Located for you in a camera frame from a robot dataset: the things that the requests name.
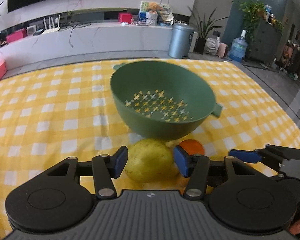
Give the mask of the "orange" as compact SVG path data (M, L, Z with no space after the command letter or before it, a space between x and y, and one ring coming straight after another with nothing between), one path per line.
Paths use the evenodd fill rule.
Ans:
M182 147L189 155L205 154L203 145L194 139L184 140L179 143L179 146Z

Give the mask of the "yellow-green pear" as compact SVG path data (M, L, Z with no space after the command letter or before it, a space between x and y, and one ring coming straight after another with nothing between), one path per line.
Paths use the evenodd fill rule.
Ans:
M154 183L178 174L173 153L160 140L142 139L128 148L126 175L137 183Z

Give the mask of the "yellow checkered tablecloth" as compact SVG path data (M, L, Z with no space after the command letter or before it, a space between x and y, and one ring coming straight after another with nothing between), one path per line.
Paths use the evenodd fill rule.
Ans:
M140 140L110 92L115 61L69 64L0 81L0 238L10 233L7 195L69 156L87 161ZM191 139L221 160L229 150L267 144L300 148L300 129L254 80L227 62L174 60L202 77L223 106Z

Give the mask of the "dark grey drawer cabinet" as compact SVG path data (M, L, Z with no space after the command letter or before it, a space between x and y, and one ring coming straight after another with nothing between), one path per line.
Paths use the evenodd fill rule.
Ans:
M274 59L277 47L281 39L281 33L270 23L260 20L255 30L254 42L250 45L248 58L269 64Z

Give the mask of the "pink bag on floor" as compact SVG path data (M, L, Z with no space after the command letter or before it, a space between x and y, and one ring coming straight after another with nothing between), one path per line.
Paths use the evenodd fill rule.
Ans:
M225 43L220 43L216 55L220 58L226 57L228 52L228 45Z

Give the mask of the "green colander bowl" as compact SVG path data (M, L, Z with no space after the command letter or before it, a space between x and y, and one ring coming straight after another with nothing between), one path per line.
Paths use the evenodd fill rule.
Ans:
M201 77L163 61L115 65L110 90L123 122L144 138L180 139L223 108Z

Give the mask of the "blue water jug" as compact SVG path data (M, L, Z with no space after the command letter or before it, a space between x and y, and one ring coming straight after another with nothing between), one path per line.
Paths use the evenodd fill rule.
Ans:
M248 44L245 40L246 30L242 30L240 37L235 38L232 42L230 52L228 57L230 59L241 62L245 57L245 51L248 47Z

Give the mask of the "white plastic bag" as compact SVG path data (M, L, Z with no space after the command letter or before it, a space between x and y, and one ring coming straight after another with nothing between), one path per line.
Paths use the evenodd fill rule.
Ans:
M220 39L219 37L215 38L208 38L205 42L204 53L210 55L216 55L218 48L220 46Z

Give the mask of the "potted snake plant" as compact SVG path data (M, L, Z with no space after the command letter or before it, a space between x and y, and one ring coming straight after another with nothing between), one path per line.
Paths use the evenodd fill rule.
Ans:
M213 16L217 10L217 7L213 9L208 18L206 18L206 14L201 17L196 7L193 7L192 9L188 7L188 9L191 12L191 17L194 20L194 22L191 22L190 25L192 25L198 33L196 44L194 46L194 52L203 54L209 33L214 29L223 28L224 26L219 25L219 23L223 20L226 20L228 17L214 18Z

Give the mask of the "grey metal trash can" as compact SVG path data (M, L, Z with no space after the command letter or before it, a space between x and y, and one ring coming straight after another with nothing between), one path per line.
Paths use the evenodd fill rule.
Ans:
M193 27L180 23L174 24L168 50L169 56L174 59L182 59L188 57L193 35Z

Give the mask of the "trailing green ivy plant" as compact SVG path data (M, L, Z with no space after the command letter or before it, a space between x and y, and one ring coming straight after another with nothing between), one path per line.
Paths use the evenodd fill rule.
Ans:
M243 29L246 31L246 40L254 42L256 29L261 21L270 24L277 33L283 33L282 22L275 18L267 5L260 1L239 2L238 9L243 12Z

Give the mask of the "white marble TV console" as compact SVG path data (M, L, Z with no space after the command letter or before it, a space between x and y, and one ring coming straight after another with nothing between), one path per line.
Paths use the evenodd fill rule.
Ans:
M115 51L168 51L171 27L94 23L29 36L0 48L8 70L81 54Z

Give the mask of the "pink box on console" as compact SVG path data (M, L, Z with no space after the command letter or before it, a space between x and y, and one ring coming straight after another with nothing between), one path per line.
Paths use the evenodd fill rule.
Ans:
M17 40L21 40L23 38L25 38L27 36L27 31L25 28L20 29L18 31L15 31L13 33L11 33L10 35L7 35L6 37L6 41L7 43L11 43Z

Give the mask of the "white wifi router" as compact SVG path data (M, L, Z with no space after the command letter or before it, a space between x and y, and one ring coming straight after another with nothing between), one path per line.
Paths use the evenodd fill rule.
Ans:
M56 18L49 16L48 22L46 21L46 18L43 18L43 23L44 23L43 34L54 33L54 32L59 31L60 30L60 19L61 19L60 15L58 15L58 17L56 17Z

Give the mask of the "red box on console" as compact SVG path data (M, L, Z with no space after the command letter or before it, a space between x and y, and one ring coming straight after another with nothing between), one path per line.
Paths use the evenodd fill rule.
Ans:
M133 15L127 12L119 12L118 14L118 21L120 23L127 23L127 24L131 24L133 19Z

